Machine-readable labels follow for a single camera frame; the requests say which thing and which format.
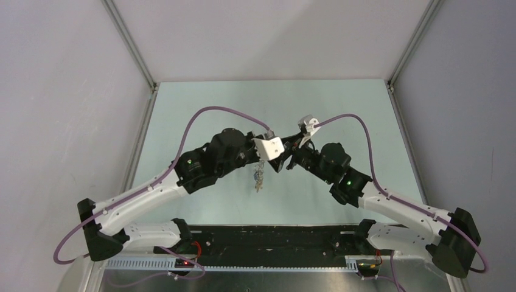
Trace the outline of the large metal keyring with keys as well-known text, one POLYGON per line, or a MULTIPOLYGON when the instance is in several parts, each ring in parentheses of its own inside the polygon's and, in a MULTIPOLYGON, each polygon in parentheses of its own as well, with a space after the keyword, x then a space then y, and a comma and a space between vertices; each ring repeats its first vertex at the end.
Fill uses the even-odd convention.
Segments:
POLYGON ((253 179, 255 181, 255 190, 256 192, 260 192, 263 188, 263 181, 264 181, 264 168, 265 168, 265 161, 259 161, 254 166, 254 173, 253 173, 253 179))

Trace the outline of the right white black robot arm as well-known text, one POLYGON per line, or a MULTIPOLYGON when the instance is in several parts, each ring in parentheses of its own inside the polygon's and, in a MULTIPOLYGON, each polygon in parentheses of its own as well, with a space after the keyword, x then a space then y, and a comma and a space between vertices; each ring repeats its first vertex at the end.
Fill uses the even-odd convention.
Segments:
POLYGON ((377 180, 351 167, 351 157, 340 143, 328 143, 321 150, 310 146, 303 134, 286 139, 274 137, 257 144, 260 157, 276 172, 285 160, 300 166, 330 185, 330 194, 342 205, 351 205, 384 215, 401 228, 363 220, 353 238, 361 254, 376 249, 403 251, 433 263, 441 271, 460 279, 477 270, 472 266, 480 254, 481 237, 470 212, 453 212, 411 201, 377 180))

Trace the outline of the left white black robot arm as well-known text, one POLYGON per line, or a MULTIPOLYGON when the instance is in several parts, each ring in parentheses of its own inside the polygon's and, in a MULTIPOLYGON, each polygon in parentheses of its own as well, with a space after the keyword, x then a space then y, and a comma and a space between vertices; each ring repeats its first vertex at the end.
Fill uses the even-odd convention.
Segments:
POLYGON ((102 202, 81 200, 77 209, 87 255, 99 262, 126 249, 155 246, 181 254, 189 251, 192 236, 185 220, 139 224, 136 219, 168 201, 213 186, 234 170, 270 161, 281 153, 281 141, 276 137, 228 128, 203 146, 180 154, 163 172, 138 187, 102 202))

